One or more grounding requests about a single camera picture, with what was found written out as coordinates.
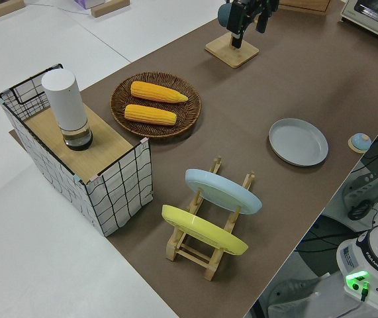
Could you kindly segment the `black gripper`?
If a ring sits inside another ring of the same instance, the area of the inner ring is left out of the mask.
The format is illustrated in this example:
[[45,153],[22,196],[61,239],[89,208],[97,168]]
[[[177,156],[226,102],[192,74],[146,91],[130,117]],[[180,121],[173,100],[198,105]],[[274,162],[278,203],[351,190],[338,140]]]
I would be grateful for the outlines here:
[[230,11],[226,28],[232,33],[231,46],[239,49],[244,33],[242,30],[244,13],[247,17],[258,15],[256,30],[259,33],[264,33],[269,17],[278,9],[279,0],[245,0],[242,3],[231,2],[229,5]]

